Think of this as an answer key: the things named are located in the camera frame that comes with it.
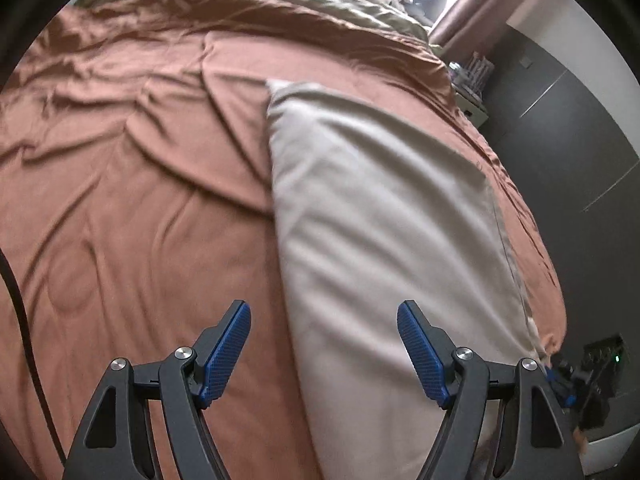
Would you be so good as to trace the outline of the person right hand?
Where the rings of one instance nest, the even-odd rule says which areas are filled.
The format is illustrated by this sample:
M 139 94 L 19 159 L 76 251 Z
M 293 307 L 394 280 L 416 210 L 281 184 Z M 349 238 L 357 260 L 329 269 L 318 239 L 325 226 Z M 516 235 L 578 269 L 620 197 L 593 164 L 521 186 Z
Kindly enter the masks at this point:
M 579 427 L 576 427 L 573 430 L 573 438 L 576 442 L 578 453 L 580 455 L 586 454 L 588 451 L 589 441 L 585 433 Z

